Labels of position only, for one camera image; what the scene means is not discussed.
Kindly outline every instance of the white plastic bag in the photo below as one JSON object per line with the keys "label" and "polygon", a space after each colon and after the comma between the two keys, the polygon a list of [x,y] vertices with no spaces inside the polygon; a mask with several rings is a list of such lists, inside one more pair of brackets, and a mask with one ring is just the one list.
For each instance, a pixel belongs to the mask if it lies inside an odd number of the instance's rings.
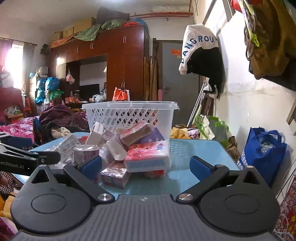
{"label": "white plastic bag", "polygon": [[70,73],[70,70],[68,70],[68,74],[67,74],[67,77],[66,77],[66,81],[69,82],[69,84],[73,84],[75,82],[75,79],[72,77],[71,73]]}

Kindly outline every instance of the cardboard box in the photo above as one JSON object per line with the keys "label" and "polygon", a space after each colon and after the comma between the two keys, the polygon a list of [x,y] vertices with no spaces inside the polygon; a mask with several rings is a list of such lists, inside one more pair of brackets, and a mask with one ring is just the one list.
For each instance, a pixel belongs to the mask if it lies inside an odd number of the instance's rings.
{"label": "cardboard box", "polygon": [[56,41],[58,39],[61,39],[63,37],[63,31],[58,31],[58,32],[55,32],[53,35],[52,35],[52,41]]}
{"label": "cardboard box", "polygon": [[75,145],[73,161],[82,167],[99,155],[97,145]]}
{"label": "cardboard box", "polygon": [[106,139],[103,137],[104,125],[96,122],[91,129],[88,139],[86,140],[86,145],[97,145],[101,147],[106,143]]}
{"label": "cardboard box", "polygon": [[105,170],[101,171],[102,183],[117,188],[124,188],[131,176],[126,171],[123,163],[112,162]]}
{"label": "cardboard box", "polygon": [[74,31],[74,27],[64,29],[64,31],[63,31],[63,38],[66,38],[68,36],[71,36],[73,34],[73,31]]}
{"label": "cardboard box", "polygon": [[82,30],[88,29],[96,24],[96,19],[94,17],[86,18],[74,23],[74,33],[78,33]]}

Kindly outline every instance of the orange plastic bag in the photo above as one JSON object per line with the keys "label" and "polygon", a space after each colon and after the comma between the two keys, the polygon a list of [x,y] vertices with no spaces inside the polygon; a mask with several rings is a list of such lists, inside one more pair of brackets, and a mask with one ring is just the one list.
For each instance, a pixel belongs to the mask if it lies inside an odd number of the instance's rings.
{"label": "orange plastic bag", "polygon": [[121,89],[118,89],[117,87],[115,87],[112,101],[129,101],[130,100],[129,90],[126,90],[124,88],[125,87],[124,85],[125,83],[122,82]]}

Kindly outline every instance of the packaged snack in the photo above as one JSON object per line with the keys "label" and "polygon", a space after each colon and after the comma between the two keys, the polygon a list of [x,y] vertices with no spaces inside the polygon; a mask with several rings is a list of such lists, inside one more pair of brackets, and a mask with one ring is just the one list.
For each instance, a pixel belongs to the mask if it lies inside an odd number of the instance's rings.
{"label": "packaged snack", "polygon": [[153,132],[153,125],[147,123],[145,120],[139,121],[130,129],[127,129],[120,134],[121,141],[130,146],[142,137],[149,135]]}
{"label": "packaged snack", "polygon": [[54,146],[51,151],[57,151],[61,154],[60,162],[65,162],[69,157],[73,156],[74,147],[76,144],[79,144],[76,136],[73,134],[65,136],[62,141]]}
{"label": "packaged snack", "polygon": [[106,143],[106,139],[103,137],[104,133],[104,125],[96,122],[91,129],[88,139],[86,140],[86,145],[97,145],[101,147],[103,144]]}
{"label": "packaged snack", "polygon": [[144,172],[144,175],[151,179],[163,177],[165,174],[166,174],[165,170]]}
{"label": "packaged snack", "polygon": [[124,164],[128,172],[168,170],[171,167],[168,141],[132,145]]}
{"label": "packaged snack", "polygon": [[121,143],[119,134],[118,136],[115,136],[114,138],[107,141],[106,145],[113,155],[114,160],[123,161],[125,159],[128,148],[124,147],[124,145]]}
{"label": "packaged snack", "polygon": [[75,145],[73,161],[82,167],[99,155],[97,145]]}
{"label": "packaged snack", "polygon": [[100,148],[99,155],[102,158],[102,169],[106,169],[114,160],[109,147],[105,144]]}
{"label": "packaged snack", "polygon": [[150,143],[150,142],[157,142],[157,141],[164,141],[162,134],[159,132],[157,127],[154,128],[154,131],[142,137],[140,140],[136,141],[134,144],[143,144],[143,143]]}
{"label": "packaged snack", "polygon": [[124,188],[131,174],[126,171],[123,163],[112,162],[105,170],[101,171],[102,183],[118,188]]}
{"label": "packaged snack", "polygon": [[78,138],[78,141],[80,142],[80,144],[85,145],[85,142],[87,141],[89,136],[82,136],[80,138]]}

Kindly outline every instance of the red sign on door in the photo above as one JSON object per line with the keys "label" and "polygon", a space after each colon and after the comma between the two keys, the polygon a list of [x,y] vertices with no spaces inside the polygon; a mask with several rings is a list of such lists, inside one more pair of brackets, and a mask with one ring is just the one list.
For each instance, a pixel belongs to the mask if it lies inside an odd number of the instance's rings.
{"label": "red sign on door", "polygon": [[171,49],[171,54],[173,54],[173,55],[182,55],[182,52],[181,52],[181,50],[177,50],[177,49]]}

